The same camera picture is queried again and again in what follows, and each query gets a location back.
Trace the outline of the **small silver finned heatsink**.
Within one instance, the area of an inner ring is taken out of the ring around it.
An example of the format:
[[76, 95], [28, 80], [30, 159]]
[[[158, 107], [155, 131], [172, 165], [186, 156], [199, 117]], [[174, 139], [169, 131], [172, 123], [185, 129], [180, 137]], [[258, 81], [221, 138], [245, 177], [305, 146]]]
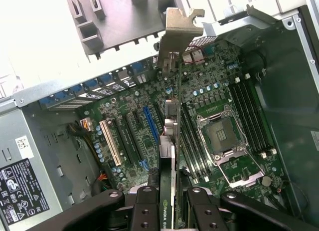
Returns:
[[185, 65], [188, 64], [201, 64], [205, 62], [205, 52], [203, 48], [200, 48], [199, 46], [192, 46], [192, 50], [189, 52], [186, 52], [182, 55], [182, 63]]

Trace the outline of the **CPU socket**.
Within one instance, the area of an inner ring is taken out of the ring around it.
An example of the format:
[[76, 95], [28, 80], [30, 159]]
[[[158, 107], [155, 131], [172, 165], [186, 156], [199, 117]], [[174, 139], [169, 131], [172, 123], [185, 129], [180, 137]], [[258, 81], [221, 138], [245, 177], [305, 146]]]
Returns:
[[248, 155], [248, 139], [230, 105], [223, 110], [203, 117], [196, 117], [197, 129], [214, 166]]

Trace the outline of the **green motherboard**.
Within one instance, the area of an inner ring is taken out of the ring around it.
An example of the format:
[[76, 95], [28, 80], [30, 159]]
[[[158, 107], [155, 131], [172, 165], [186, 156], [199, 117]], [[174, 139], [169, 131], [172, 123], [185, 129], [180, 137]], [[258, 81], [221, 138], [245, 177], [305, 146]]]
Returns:
[[[215, 196], [219, 196], [226, 191], [235, 190], [259, 201], [270, 203], [281, 211], [289, 211], [288, 188], [291, 183], [284, 172], [277, 153], [263, 152], [259, 155], [254, 155], [248, 144], [248, 152], [261, 166], [265, 176], [270, 176], [273, 179], [272, 185], [263, 187], [260, 179], [258, 179], [256, 184], [247, 188], [238, 187], [232, 189], [225, 181], [219, 168], [213, 165], [205, 151], [197, 129], [197, 115], [207, 117], [222, 111], [225, 105], [230, 105], [243, 129], [229, 88], [233, 84], [250, 79], [250, 76], [242, 72], [238, 59], [239, 49], [237, 47], [222, 41], [216, 45], [210, 44], [206, 46], [204, 52], [206, 53], [204, 63], [198, 65], [188, 64], [182, 67], [181, 104], [187, 105], [210, 168], [210, 174], [205, 178], [204, 182], [198, 182], [190, 173], [191, 184], [208, 188]], [[159, 166], [159, 145], [155, 143], [152, 136], [143, 107], [147, 106], [149, 108], [160, 137], [164, 126], [164, 102], [171, 97], [173, 88], [170, 87], [168, 80], [162, 77], [160, 70], [156, 70], [155, 73], [152, 81], [138, 87], [122, 90], [117, 94], [108, 94], [105, 98], [99, 98], [97, 102], [79, 109], [79, 112], [84, 117], [83, 126], [87, 130], [84, 138], [86, 141], [92, 142], [92, 147], [102, 166], [101, 174], [93, 186], [95, 194], [112, 188], [126, 193], [133, 186], [146, 184], [149, 170]], [[138, 161], [123, 119], [126, 114], [128, 114], [143, 157], [142, 161]], [[125, 141], [134, 160], [132, 165], [129, 164], [119, 143], [114, 119], [117, 119], [120, 123]], [[102, 133], [99, 124], [102, 120], [108, 122], [122, 160], [120, 166], [115, 165]], [[179, 169], [181, 170], [185, 167], [189, 171], [183, 155], [182, 139], [180, 148]]]

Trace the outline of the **black expansion slot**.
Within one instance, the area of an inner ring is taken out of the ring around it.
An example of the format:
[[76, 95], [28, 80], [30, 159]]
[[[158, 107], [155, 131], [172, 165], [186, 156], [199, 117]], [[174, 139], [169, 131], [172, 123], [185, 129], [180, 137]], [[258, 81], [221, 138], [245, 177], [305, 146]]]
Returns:
[[117, 119], [114, 119], [114, 126], [115, 126], [115, 129], [116, 129], [116, 132], [117, 132], [117, 136], [119, 138], [119, 143], [122, 146], [123, 152], [124, 152], [128, 162], [129, 162], [129, 164], [132, 165], [134, 160], [133, 160], [133, 158], [131, 156], [130, 150], [129, 150], [129, 148], [127, 146], [127, 143], [125, 141], [125, 136], [124, 136], [124, 134], [122, 132], [122, 129], [120, 127], [120, 123], [119, 123], [119, 121]]
[[126, 124], [126, 126], [127, 126], [130, 139], [131, 139], [131, 141], [132, 141], [132, 144], [133, 144], [133, 146], [134, 146], [135, 152], [136, 152], [137, 157], [138, 157], [138, 161], [142, 161], [142, 158], [143, 158], [143, 157], [142, 157], [142, 155], [141, 155], [141, 153], [140, 153], [140, 149], [139, 149], [139, 146], [138, 146], [138, 144], [137, 144], [137, 140], [136, 140], [136, 137], [135, 137], [135, 134], [134, 134], [132, 125], [131, 125], [131, 123], [130, 123], [128, 114], [124, 115], [123, 119], [124, 119], [125, 124]]

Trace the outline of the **black RAM slot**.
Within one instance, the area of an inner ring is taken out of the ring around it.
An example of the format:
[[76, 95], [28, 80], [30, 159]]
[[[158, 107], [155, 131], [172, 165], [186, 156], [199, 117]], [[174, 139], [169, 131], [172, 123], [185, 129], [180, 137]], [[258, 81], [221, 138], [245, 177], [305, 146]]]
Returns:
[[256, 100], [252, 92], [252, 87], [250, 84], [251, 84], [250, 80], [245, 80], [241, 84], [241, 90], [242, 90], [242, 94], [244, 98], [248, 100], [248, 108], [252, 116], [253, 123], [257, 127], [256, 130], [258, 132], [258, 137], [263, 147], [262, 152], [267, 152], [267, 150], [270, 149], [272, 146], [269, 142], [269, 139], [262, 121], [261, 111], [259, 110], [257, 106]]
[[268, 136], [268, 139], [269, 139], [269, 142], [271, 144], [271, 148], [267, 150], [266, 153], [270, 153], [270, 154], [276, 154], [277, 150], [276, 150], [276, 147], [275, 147], [275, 144], [274, 144], [274, 141], [273, 141], [273, 137], [271, 135], [271, 132], [270, 132], [270, 129], [269, 129], [269, 126], [268, 126], [268, 123], [266, 121], [266, 118], [265, 118], [265, 114], [264, 114], [264, 111], [261, 107], [261, 103], [259, 101], [259, 97], [257, 95], [257, 92], [256, 92], [256, 89], [255, 89], [255, 86], [254, 86], [254, 82], [252, 81], [252, 79], [248, 79], [250, 80], [251, 82], [251, 87], [252, 87], [252, 92], [253, 92], [253, 95], [254, 95], [254, 98], [256, 100], [256, 103], [257, 103], [257, 106], [259, 108], [259, 110], [261, 111], [261, 116], [262, 116], [262, 121], [263, 121], [263, 124], [264, 124], [264, 127], [265, 127], [265, 130], [266, 130], [266, 133], [267, 133], [267, 136]]
[[260, 152], [263, 151], [263, 147], [258, 137], [258, 132], [256, 130], [257, 127], [253, 123], [253, 119], [248, 108], [248, 100], [244, 98], [240, 85], [241, 83], [233, 84], [229, 89], [247, 137], [250, 150], [254, 155], [259, 155]]
[[267, 135], [263, 129], [263, 124], [248, 82], [235, 84], [233, 86], [233, 93], [237, 111], [251, 151], [256, 154], [266, 153], [269, 147]]

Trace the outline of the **white expansion slot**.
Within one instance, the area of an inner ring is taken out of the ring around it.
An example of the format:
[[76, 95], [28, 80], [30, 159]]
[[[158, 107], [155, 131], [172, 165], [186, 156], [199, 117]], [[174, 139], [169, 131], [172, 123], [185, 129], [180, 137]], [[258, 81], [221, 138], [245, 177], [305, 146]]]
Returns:
[[122, 164], [122, 160], [117, 145], [115, 144], [114, 138], [112, 136], [111, 130], [108, 126], [108, 122], [106, 120], [102, 120], [99, 122], [99, 124], [102, 129], [102, 133], [106, 139], [109, 150], [111, 152], [113, 161], [116, 166], [120, 166]]

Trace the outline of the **grey plastic parts rack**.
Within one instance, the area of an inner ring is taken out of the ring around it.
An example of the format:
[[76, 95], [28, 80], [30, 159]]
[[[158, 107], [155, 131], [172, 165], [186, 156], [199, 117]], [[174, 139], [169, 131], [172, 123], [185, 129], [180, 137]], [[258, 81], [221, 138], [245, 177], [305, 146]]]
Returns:
[[181, 0], [67, 0], [86, 55], [164, 31], [166, 10]]

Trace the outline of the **metal socket cover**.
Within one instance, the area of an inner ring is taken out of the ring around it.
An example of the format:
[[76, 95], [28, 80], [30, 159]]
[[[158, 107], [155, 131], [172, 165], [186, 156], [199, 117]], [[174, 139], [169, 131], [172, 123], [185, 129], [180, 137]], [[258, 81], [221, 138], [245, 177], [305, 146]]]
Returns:
[[229, 150], [214, 155], [215, 166], [222, 173], [230, 188], [249, 187], [265, 176], [265, 172], [256, 159], [247, 151]]

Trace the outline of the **blue expansion slot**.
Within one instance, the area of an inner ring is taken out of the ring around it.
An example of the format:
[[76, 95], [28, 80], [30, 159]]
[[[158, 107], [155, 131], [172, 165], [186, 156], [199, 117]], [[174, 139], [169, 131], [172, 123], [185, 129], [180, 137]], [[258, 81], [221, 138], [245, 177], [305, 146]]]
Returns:
[[150, 128], [150, 131], [152, 133], [152, 136], [155, 140], [155, 143], [158, 145], [160, 143], [160, 140], [159, 140], [159, 133], [158, 133], [158, 130], [157, 130], [157, 127], [153, 121], [153, 118], [152, 118], [152, 115], [150, 113], [150, 110], [147, 106], [143, 107], [143, 112], [144, 112], [144, 115], [147, 119], [147, 122], [148, 122], [148, 125], [149, 125], [149, 128]]

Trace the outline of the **black open PC case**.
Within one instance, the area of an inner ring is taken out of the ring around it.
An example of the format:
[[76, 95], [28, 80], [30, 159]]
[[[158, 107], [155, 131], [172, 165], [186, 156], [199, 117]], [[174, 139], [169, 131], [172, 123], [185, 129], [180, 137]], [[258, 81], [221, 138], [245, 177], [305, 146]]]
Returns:
[[[243, 74], [249, 74], [264, 111], [277, 154], [291, 185], [289, 215], [319, 228], [319, 11], [306, 1], [181, 0], [182, 9], [203, 9], [194, 24], [203, 28], [192, 46], [205, 48], [227, 42], [239, 49]], [[35, 73], [48, 81], [25, 88], [13, 76], [12, 92], [0, 77], [0, 114], [23, 112], [63, 211], [46, 221], [54, 231], [64, 229], [72, 209], [102, 192], [93, 186], [102, 166], [91, 141], [85, 140], [80, 108], [152, 81], [158, 67], [160, 40], [156, 35], [86, 55], [67, 0], [63, 13], [50, 4], [24, 7], [10, 21], [0, 9], [3, 44], [11, 41], [24, 52], [16, 65], [25, 78]], [[186, 229], [183, 188], [179, 174], [178, 222]]]

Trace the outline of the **grey power supply unit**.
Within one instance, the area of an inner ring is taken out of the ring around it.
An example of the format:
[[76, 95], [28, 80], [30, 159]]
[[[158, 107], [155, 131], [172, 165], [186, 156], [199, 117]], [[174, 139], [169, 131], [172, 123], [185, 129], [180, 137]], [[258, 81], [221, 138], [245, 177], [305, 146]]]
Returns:
[[25, 231], [62, 211], [23, 112], [0, 114], [0, 231]]

